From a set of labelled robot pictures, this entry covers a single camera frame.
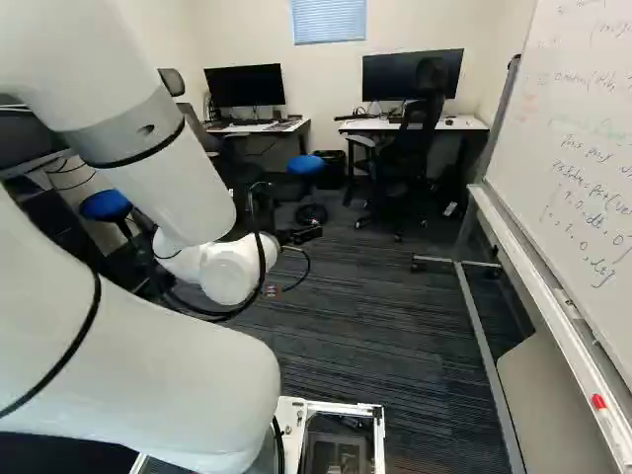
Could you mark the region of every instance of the black office chair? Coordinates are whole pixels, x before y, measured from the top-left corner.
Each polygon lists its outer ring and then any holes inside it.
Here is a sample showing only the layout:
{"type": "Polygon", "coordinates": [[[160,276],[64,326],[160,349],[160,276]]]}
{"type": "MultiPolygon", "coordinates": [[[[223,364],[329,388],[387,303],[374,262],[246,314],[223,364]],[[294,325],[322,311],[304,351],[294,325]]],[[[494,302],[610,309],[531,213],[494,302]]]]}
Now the black office chair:
{"type": "Polygon", "coordinates": [[[356,166],[369,175],[372,184],[364,204],[369,214],[355,222],[356,229],[374,220],[385,220],[390,223],[395,240],[400,242],[407,218],[417,217],[422,226],[427,225],[423,206],[431,195],[426,176],[428,154],[445,102],[446,74],[437,72],[438,69],[440,67],[433,62],[420,62],[416,81],[422,98],[406,106],[399,132],[381,150],[378,151],[378,144],[366,136],[345,136],[349,143],[364,149],[366,160],[356,166]],[[411,130],[413,122],[422,123],[423,128],[411,130]]]}
{"type": "MultiPolygon", "coordinates": [[[[180,97],[185,94],[185,81],[178,70],[158,69],[158,72],[171,97],[180,97]]],[[[244,161],[236,151],[236,140],[247,136],[248,133],[230,133],[219,139],[206,133],[190,103],[182,102],[177,105],[228,188],[247,189],[263,178],[264,169],[256,163],[244,161]]]]}

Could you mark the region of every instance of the robotic arm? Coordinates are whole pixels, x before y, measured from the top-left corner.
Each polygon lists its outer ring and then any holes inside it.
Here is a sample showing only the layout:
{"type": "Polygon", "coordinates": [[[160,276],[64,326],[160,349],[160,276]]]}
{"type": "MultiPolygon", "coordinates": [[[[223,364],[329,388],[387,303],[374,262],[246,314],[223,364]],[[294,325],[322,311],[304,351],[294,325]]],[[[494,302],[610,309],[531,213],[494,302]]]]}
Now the robotic arm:
{"type": "MultiPolygon", "coordinates": [[[[20,97],[160,226],[161,263],[223,304],[259,278],[232,199],[107,0],[3,0],[0,91],[20,97]]],[[[239,474],[277,405],[273,353],[137,299],[44,236],[0,190],[0,430],[116,442],[239,474]]],[[[267,270],[275,238],[262,234],[267,270]]]]}

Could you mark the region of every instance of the white desk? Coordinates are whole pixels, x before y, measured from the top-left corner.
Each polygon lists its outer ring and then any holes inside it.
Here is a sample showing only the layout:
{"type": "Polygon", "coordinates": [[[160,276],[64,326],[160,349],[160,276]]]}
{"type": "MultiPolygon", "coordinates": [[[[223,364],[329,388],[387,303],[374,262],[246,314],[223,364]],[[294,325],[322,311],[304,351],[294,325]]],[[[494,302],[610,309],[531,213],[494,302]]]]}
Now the white desk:
{"type": "MultiPolygon", "coordinates": [[[[390,123],[387,118],[363,118],[358,120],[347,120],[338,127],[339,133],[349,133],[354,131],[397,131],[400,123],[390,123]]],[[[411,123],[408,129],[420,130],[420,123],[411,123]]],[[[441,131],[467,131],[483,130],[489,131],[489,127],[474,116],[441,117],[436,124],[436,130],[441,131]],[[452,120],[452,125],[445,123],[447,119],[452,120]]]]}
{"type": "MultiPolygon", "coordinates": [[[[388,118],[362,118],[358,120],[346,120],[338,127],[338,133],[371,133],[371,134],[393,134],[396,133],[401,123],[390,123],[388,118]]],[[[407,130],[416,131],[423,127],[420,123],[411,124],[407,130]]],[[[457,133],[460,138],[460,144],[457,154],[457,166],[463,168],[470,150],[475,148],[477,152],[481,152],[487,141],[489,128],[474,116],[446,116],[441,117],[436,124],[435,130],[441,134],[457,133]],[[452,125],[445,123],[452,120],[452,125]]],[[[347,160],[347,190],[343,198],[343,205],[349,206],[354,196],[354,187],[356,185],[355,164],[356,158],[354,153],[354,145],[349,142],[347,160]]],[[[464,200],[467,200],[467,193],[463,188],[464,200]]]]}
{"type": "Polygon", "coordinates": [[[285,130],[267,130],[273,123],[264,123],[261,125],[229,125],[225,128],[212,128],[207,126],[206,133],[213,135],[228,135],[231,133],[250,133],[254,136],[277,136],[279,138],[290,138],[296,136],[298,138],[298,150],[301,155],[307,154],[306,134],[309,129],[311,119],[303,118],[299,123],[286,128],[285,130]]]}

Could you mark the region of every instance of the stool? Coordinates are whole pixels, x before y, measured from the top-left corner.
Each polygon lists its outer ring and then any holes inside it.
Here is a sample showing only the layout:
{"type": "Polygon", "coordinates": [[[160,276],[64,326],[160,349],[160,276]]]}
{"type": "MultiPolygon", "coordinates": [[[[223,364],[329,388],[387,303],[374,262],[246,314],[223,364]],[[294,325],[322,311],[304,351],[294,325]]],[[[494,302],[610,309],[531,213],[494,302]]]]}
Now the stool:
{"type": "Polygon", "coordinates": [[[131,229],[125,222],[132,209],[133,204],[117,190],[100,191],[79,204],[79,213],[85,219],[116,224],[122,235],[137,249],[131,229]]]}
{"type": "MultiPolygon", "coordinates": [[[[300,178],[302,183],[302,196],[297,200],[311,193],[314,179],[325,169],[325,160],[316,155],[299,155],[287,163],[287,173],[300,178]]],[[[294,213],[294,219],[301,225],[325,224],[329,215],[327,208],[318,203],[305,204],[299,207],[294,213]]]]}

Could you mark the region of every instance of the window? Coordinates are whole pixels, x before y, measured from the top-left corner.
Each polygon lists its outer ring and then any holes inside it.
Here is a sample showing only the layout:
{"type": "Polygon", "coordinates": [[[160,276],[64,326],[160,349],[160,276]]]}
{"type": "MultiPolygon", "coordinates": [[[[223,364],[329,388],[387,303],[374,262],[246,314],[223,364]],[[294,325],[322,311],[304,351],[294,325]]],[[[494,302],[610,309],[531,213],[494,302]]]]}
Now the window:
{"type": "Polygon", "coordinates": [[[366,40],[366,0],[291,0],[294,44],[366,40]]]}

